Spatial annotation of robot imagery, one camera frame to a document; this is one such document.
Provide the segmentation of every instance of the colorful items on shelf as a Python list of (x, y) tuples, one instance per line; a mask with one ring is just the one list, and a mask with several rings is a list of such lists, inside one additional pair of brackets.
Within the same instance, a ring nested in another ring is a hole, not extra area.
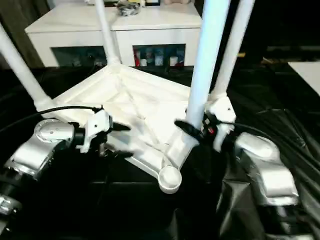
[(184, 66), (185, 44), (133, 46), (135, 66)]

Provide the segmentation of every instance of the dark curtain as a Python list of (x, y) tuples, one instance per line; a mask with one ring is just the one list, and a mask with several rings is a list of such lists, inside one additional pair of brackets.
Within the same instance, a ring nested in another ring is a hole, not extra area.
[(0, 0), (0, 21), (30, 68), (43, 63), (25, 33), (25, 28), (49, 11), (46, 0)]

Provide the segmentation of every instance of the white metal frame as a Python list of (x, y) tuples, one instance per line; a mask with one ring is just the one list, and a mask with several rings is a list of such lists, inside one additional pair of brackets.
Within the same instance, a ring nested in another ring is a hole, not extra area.
[[(55, 99), (43, 91), (2, 26), (0, 52), (32, 97), (38, 111), (60, 105), (103, 104), (116, 121), (130, 125), (131, 133), (111, 133), (108, 141), (118, 149), (133, 151), (134, 156), (127, 160), (157, 178), (162, 191), (175, 193), (182, 181), (180, 168), (197, 141), (176, 128), (173, 121), (184, 118), (187, 107), (186, 120), (196, 128), (201, 126), (230, 0), (206, 0), (204, 3), (190, 89), (122, 65), (116, 54), (103, 0), (95, 2), (108, 66)], [(231, 106), (226, 91), (253, 5), (254, 0), (240, 0), (211, 95), (211, 108), (218, 109), (219, 114), (231, 118), (231, 121), (236, 116), (233, 111), (233, 114), (226, 112)], [(90, 114), (85, 110), (53, 113), (60, 120), (81, 124)]]

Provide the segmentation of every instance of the clutter on cabinet top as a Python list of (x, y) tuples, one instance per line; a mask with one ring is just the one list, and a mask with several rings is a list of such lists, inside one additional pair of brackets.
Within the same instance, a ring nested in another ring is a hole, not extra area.
[(132, 16), (138, 14), (140, 11), (139, 3), (128, 2), (126, 0), (118, 1), (116, 8), (120, 16)]
[(190, 0), (164, 0), (164, 4), (188, 4)]

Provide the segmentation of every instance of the white countertop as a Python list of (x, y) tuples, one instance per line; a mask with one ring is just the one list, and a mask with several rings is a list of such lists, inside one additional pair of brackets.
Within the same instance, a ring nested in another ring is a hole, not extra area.
[[(134, 16), (118, 16), (106, 7), (111, 29), (149, 30), (200, 28), (201, 17), (193, 3), (147, 6)], [(28, 26), (27, 33), (100, 31), (96, 7), (85, 3), (61, 4)]]
[(320, 95), (320, 61), (289, 62), (289, 65)]

